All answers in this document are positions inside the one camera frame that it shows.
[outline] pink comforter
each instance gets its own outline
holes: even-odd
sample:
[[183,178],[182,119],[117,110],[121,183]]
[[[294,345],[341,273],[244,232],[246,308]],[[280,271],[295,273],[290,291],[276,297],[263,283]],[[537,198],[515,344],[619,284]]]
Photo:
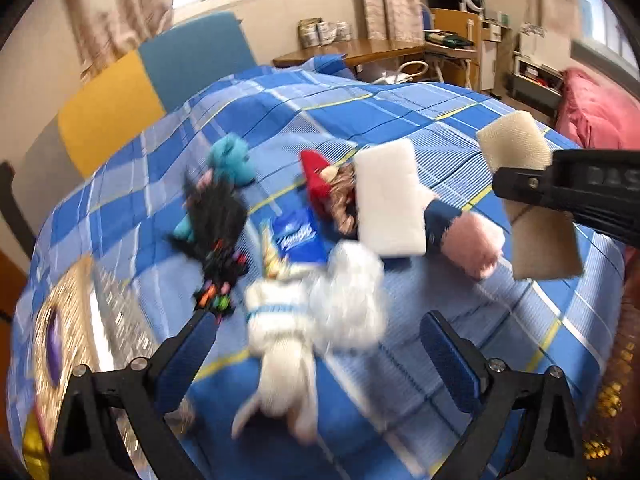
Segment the pink comforter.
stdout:
[[622,88],[569,68],[555,130],[584,148],[640,150],[640,104]]

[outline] beige sponge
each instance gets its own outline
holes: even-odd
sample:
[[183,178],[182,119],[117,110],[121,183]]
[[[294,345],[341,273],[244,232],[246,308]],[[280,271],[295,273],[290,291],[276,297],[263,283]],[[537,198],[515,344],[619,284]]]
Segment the beige sponge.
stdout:
[[[544,170],[551,151],[529,112],[501,117],[478,132],[492,173],[498,168]],[[561,211],[502,200],[511,223],[513,277],[553,280],[582,274],[572,216]]]

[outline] blue plaid bedsheet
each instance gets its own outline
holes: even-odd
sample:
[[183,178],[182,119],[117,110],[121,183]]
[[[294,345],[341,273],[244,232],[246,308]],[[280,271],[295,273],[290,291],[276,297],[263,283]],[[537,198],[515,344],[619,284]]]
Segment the blue plaid bedsheet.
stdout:
[[[284,71],[259,67],[213,83],[111,157],[47,219],[15,313],[8,380],[14,446],[21,448],[33,405],[34,317],[81,254],[93,253],[119,279],[130,280],[160,340],[189,319],[200,269],[176,254],[164,235],[184,215],[185,168],[201,171],[209,146],[228,132],[249,143],[258,179],[242,190],[250,220],[240,245],[252,266],[234,291],[240,308],[220,327],[190,389],[198,420],[184,445],[207,478],[430,478],[469,420],[456,410],[418,340],[419,321],[431,309],[487,357],[519,370],[562,367],[584,416],[616,332],[623,259],[612,240],[576,226],[583,277],[514,282],[510,226],[476,141],[480,128],[511,111],[447,84],[364,84],[335,57]],[[574,147],[538,126],[552,150]],[[306,204],[300,150],[315,148],[337,162],[400,137],[415,145],[423,184],[505,230],[504,259],[479,283],[439,254],[387,264],[385,286],[393,301],[384,341],[364,354],[318,359],[318,444],[300,447],[283,424],[260,417],[232,441],[234,413],[255,391],[259,374],[259,362],[246,350],[242,309],[242,290],[260,276],[258,225]],[[335,241],[329,231],[328,246]]]

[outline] blue fuzzy stuffed animal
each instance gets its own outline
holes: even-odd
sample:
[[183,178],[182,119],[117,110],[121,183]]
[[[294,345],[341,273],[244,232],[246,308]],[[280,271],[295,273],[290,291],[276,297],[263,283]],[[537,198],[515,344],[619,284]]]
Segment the blue fuzzy stuffed animal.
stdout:
[[[236,134],[227,134],[213,144],[207,155],[207,165],[214,168],[216,178],[224,176],[236,187],[246,186],[255,180],[254,165],[249,160],[249,145]],[[189,215],[180,220],[174,236],[193,240]]]

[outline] bolt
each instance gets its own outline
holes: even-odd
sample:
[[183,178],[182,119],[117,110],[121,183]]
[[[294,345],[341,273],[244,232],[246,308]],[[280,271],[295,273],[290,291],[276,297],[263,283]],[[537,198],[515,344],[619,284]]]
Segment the bolt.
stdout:
[[146,357],[136,357],[132,362],[129,363],[129,366],[132,370],[139,372],[140,370],[144,370],[147,365]]
[[561,379],[562,377],[564,377],[564,372],[562,371],[561,367],[554,365],[549,367],[549,375],[555,377],[556,379]]
[[87,371],[87,367],[86,365],[78,365],[76,367],[74,367],[73,370],[71,370],[71,373],[75,376],[75,377],[82,377]]
[[507,369],[507,363],[505,363],[502,359],[498,359],[497,357],[492,357],[489,359],[489,368],[494,372],[503,372]]

